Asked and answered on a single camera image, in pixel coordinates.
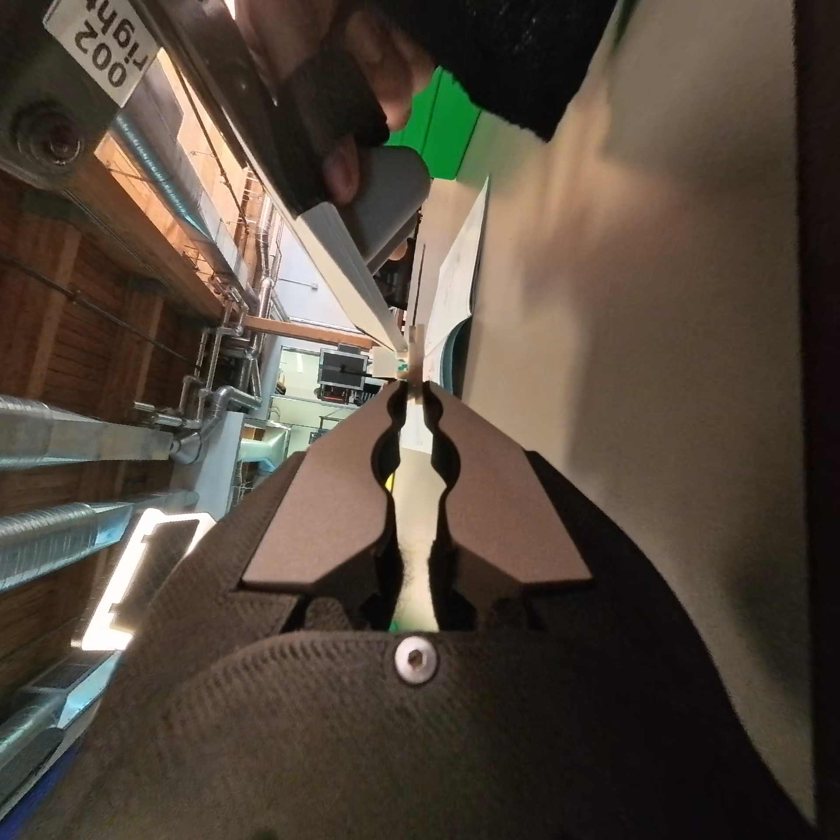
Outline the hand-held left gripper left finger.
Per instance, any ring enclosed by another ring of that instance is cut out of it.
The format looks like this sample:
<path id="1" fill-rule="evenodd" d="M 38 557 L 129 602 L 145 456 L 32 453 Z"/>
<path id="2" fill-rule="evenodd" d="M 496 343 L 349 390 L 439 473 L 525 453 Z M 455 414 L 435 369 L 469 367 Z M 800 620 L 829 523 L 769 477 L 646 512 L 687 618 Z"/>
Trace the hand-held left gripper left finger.
<path id="1" fill-rule="evenodd" d="M 310 444 L 242 577 L 245 587 L 394 607 L 403 582 L 392 493 L 403 383 Z"/>

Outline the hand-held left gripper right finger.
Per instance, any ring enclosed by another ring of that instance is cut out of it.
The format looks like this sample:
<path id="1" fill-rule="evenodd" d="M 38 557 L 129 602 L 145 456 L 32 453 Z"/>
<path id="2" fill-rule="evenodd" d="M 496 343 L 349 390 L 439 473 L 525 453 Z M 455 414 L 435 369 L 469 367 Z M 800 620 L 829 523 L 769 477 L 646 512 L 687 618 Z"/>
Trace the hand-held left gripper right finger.
<path id="1" fill-rule="evenodd" d="M 593 575 L 524 449 L 441 386 L 423 384 L 430 463 L 444 482 L 429 556 L 435 611 L 589 584 Z"/>

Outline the white lego assembly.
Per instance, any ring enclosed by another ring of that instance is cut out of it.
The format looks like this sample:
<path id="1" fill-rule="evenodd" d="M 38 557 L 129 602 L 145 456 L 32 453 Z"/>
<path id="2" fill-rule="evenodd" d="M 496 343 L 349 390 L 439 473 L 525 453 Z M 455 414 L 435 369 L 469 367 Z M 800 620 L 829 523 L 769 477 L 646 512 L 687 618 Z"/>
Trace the white lego assembly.
<path id="1" fill-rule="evenodd" d="M 420 403 L 423 398 L 425 332 L 423 324 L 415 324 L 408 329 L 403 350 L 378 345 L 369 353 L 368 375 L 379 380 L 405 383 L 408 398 L 415 403 Z"/>

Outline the person's right hand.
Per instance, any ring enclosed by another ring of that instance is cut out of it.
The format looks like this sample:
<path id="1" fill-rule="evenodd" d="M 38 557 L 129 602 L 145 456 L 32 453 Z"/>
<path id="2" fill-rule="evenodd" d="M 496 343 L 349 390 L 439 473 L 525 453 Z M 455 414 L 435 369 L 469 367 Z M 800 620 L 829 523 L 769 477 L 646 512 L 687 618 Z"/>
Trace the person's right hand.
<path id="1" fill-rule="evenodd" d="M 370 2 L 244 1 L 235 19 L 268 87 L 338 37 L 379 102 L 388 129 L 406 126 L 413 96 L 431 81 L 435 63 Z"/>

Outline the wooden ceiling beam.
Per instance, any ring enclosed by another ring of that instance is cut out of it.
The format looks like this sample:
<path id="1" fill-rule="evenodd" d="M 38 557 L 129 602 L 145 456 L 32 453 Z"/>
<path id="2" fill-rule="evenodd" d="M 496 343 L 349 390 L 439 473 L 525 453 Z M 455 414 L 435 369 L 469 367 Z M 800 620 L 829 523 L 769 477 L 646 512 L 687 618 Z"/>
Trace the wooden ceiling beam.
<path id="1" fill-rule="evenodd" d="M 376 345 L 375 341 L 363 333 L 345 332 L 300 322 L 246 316 L 243 319 L 243 326 L 245 329 L 257 333 L 275 335 L 281 338 L 306 340 L 336 346 L 347 344 L 361 350 L 369 350 Z"/>

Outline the open instruction booklet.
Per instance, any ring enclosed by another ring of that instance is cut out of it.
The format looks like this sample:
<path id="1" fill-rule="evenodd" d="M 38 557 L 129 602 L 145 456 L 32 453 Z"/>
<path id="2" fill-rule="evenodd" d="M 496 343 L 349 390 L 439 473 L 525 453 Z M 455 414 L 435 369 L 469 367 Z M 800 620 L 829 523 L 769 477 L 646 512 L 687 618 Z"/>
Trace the open instruction booklet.
<path id="1" fill-rule="evenodd" d="M 458 398 L 464 390 L 490 185 L 488 175 L 444 258 L 425 326 L 423 378 Z"/>

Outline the ceiling light panel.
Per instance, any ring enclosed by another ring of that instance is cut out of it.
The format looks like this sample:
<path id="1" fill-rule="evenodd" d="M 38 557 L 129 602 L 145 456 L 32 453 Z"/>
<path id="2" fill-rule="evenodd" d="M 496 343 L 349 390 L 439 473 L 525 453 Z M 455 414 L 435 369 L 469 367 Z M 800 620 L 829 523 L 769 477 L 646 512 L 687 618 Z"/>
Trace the ceiling light panel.
<path id="1" fill-rule="evenodd" d="M 206 512 L 143 510 L 93 604 L 78 643 L 80 649 L 123 651 L 163 584 L 215 525 L 216 520 Z"/>

